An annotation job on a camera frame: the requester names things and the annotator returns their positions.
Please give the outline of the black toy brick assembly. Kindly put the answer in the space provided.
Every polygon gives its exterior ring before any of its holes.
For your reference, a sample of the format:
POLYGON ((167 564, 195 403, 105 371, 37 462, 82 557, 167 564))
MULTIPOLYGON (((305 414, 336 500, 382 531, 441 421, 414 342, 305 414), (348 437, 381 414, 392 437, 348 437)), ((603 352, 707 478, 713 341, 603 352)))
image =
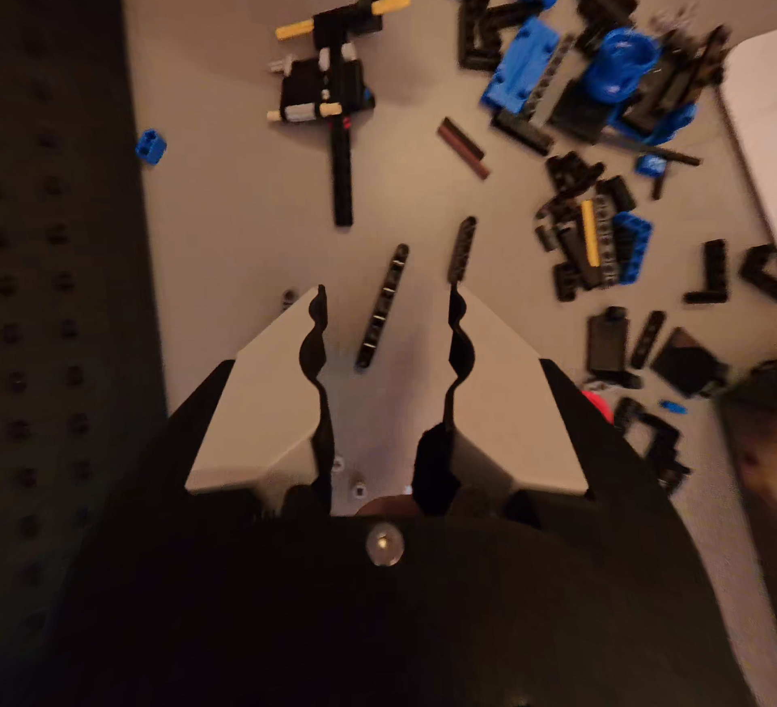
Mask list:
POLYGON ((287 55, 270 65, 282 75, 277 109, 268 123, 325 123, 329 133, 333 219, 338 228, 354 224, 351 162, 351 119, 374 110, 374 92, 364 78, 355 39, 381 32, 384 17, 410 6, 411 0, 355 0, 288 25, 278 26, 277 41, 305 36, 315 52, 300 59, 287 55))

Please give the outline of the grey T-shaped connector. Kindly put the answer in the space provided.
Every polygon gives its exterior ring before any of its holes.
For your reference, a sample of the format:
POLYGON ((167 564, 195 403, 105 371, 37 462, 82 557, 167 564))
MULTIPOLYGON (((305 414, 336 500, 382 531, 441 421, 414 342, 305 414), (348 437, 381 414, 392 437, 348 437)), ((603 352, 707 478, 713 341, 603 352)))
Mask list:
POLYGON ((649 32, 662 38, 671 32, 690 34, 698 10, 696 2, 688 2, 677 8, 664 9, 653 13, 648 19, 649 32))

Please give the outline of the pile of black toy beams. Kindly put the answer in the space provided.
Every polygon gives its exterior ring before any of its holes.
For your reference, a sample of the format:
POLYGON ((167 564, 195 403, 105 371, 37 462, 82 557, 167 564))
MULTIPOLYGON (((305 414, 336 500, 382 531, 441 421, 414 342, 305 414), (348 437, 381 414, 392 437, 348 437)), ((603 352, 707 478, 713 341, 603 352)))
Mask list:
POLYGON ((580 291, 624 286, 618 282, 612 218, 623 211, 637 215, 634 197, 624 178, 605 176, 603 162, 587 161, 577 151, 550 156, 546 159, 546 171, 554 194, 535 215, 535 235, 546 252, 561 255, 561 260, 552 267, 557 301, 569 304, 580 291), (601 259, 598 268, 588 265, 584 244, 580 204, 587 199, 594 202, 601 259))

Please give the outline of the black panel with tab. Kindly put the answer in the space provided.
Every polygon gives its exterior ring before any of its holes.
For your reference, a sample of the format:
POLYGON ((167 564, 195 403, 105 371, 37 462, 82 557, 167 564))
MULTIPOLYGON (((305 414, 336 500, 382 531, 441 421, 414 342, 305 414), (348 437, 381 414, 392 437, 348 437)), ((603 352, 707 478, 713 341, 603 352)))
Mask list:
POLYGON ((628 313, 622 306, 607 307, 588 319, 587 369, 602 384, 640 390, 643 379, 628 369, 628 313))

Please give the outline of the short black toy beam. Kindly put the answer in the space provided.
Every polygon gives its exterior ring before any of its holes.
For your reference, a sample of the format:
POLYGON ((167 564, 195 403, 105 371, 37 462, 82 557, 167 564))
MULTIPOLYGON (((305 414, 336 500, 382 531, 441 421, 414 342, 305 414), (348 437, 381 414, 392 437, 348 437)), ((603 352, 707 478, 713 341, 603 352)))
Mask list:
POLYGON ((448 267, 448 283, 453 287, 465 278, 478 219, 466 217, 460 224, 454 240, 452 257, 448 267))

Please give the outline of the blue flat toy panel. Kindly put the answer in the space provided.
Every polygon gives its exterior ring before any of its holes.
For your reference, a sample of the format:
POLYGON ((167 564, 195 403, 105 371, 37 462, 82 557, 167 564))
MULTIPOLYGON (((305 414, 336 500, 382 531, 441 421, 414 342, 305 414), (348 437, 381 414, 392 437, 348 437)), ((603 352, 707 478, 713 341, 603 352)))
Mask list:
POLYGON ((481 95, 490 110, 518 115, 545 73, 560 36, 536 16, 528 18, 510 43, 481 95))

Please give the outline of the black studded toy beam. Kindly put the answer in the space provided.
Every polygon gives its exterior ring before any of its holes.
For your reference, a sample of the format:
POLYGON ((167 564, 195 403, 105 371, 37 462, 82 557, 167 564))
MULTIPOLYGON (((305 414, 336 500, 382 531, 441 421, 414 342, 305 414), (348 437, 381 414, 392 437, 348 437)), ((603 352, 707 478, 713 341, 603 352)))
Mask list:
POLYGON ((543 158, 549 157, 555 145, 550 134, 521 114, 500 109, 493 114, 490 123, 492 127, 543 158))

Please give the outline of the black dimpled mat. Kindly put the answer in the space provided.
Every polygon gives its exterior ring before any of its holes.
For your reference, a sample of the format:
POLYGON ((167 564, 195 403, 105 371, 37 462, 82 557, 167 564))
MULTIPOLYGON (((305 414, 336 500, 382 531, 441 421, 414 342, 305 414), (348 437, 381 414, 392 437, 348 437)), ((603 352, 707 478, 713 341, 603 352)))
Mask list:
POLYGON ((2 705, 166 418, 121 0, 1 0, 2 705))

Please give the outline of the black angled toy beam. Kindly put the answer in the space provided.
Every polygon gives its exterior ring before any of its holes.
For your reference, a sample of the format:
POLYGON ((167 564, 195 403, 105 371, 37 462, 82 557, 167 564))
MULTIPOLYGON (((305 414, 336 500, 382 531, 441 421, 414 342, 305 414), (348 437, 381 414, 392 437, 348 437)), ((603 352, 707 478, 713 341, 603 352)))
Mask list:
POLYGON ((773 244, 750 247, 743 255, 738 272, 743 282, 773 302, 776 302, 776 276, 767 272, 767 266, 775 261, 775 255, 776 247, 773 244))
POLYGON ((690 291, 683 297, 685 304, 725 304, 729 301, 726 241, 722 238, 703 244, 705 288, 690 291))

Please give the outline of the black and blue frame assembly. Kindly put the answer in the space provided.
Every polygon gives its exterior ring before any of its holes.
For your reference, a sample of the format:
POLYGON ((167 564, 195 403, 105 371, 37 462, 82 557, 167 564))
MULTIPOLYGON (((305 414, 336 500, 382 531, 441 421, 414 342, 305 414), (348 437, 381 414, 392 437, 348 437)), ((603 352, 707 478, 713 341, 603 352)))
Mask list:
POLYGON ((656 65, 623 102, 605 104, 587 97, 581 80, 568 82, 549 115, 555 130, 588 144, 606 129, 638 142, 661 145, 694 120, 702 91, 724 78, 731 29, 720 24, 696 38, 676 28, 659 39, 656 65))

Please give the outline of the blue angled toy beam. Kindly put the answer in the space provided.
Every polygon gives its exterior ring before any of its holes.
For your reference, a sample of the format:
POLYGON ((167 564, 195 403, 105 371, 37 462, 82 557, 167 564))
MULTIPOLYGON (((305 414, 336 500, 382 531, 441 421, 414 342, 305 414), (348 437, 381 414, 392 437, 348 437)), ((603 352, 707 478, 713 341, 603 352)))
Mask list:
POLYGON ((620 211, 612 218, 620 285, 638 281, 651 241, 654 225, 628 211, 620 211))

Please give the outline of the short black oval beam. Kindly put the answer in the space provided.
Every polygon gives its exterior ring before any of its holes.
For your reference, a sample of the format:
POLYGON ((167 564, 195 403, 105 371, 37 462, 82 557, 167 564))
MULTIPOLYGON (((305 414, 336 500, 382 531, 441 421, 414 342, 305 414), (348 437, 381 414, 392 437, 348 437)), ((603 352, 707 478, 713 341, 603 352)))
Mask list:
POLYGON ((648 314, 629 359, 629 364, 633 369, 641 370, 644 368, 666 318, 666 312, 661 310, 653 310, 648 314))

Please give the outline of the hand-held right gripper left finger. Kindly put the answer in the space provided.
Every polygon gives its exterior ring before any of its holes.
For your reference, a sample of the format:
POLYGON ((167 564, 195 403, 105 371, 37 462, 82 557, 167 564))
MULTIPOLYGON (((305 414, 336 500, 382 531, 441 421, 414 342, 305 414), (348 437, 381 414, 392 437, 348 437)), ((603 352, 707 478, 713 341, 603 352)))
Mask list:
POLYGON ((280 515, 304 494, 332 511, 335 440, 327 392, 324 285, 240 350, 185 481, 189 494, 248 490, 280 515))

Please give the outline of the small blue connector brick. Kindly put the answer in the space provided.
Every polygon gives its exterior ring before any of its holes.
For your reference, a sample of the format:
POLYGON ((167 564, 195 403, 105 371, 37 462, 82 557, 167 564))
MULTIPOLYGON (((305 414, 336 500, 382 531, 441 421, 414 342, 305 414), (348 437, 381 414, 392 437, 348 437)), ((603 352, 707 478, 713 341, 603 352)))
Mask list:
POLYGON ((159 164, 167 150, 167 141, 157 129, 146 129, 138 138, 134 148, 135 155, 147 166, 159 164))

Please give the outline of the red toy wheel hub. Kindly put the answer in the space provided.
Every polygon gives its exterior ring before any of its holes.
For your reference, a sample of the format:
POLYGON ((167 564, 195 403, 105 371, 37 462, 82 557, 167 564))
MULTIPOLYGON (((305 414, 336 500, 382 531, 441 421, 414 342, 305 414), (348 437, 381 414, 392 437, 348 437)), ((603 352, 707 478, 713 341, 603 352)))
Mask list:
POLYGON ((607 400, 597 391, 583 390, 582 395, 599 411, 605 420, 611 425, 615 425, 615 416, 612 407, 607 400))

